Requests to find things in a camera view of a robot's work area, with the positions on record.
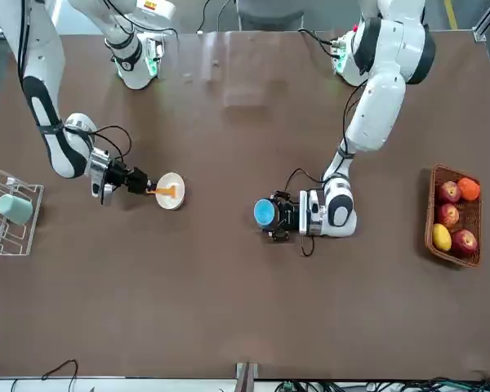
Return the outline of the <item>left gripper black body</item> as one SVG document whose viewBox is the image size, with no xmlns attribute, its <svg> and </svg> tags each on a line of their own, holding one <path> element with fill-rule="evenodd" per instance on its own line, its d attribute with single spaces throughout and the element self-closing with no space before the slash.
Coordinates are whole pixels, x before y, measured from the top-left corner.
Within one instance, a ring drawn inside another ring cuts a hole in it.
<svg viewBox="0 0 490 392">
<path fill-rule="evenodd" d="M 299 205 L 291 201 L 277 201 L 278 223 L 277 233 L 288 233 L 299 231 Z"/>
</svg>

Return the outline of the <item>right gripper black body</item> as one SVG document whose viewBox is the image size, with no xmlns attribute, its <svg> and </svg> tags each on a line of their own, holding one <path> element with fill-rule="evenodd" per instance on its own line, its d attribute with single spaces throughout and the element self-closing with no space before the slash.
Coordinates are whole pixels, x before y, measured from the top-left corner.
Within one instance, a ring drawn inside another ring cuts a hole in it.
<svg viewBox="0 0 490 392">
<path fill-rule="evenodd" d="M 121 160 L 112 160 L 108 166 L 108 183 L 112 186 L 112 190 L 126 187 L 127 191 L 130 191 L 128 184 L 130 173 L 131 169 Z"/>
</svg>

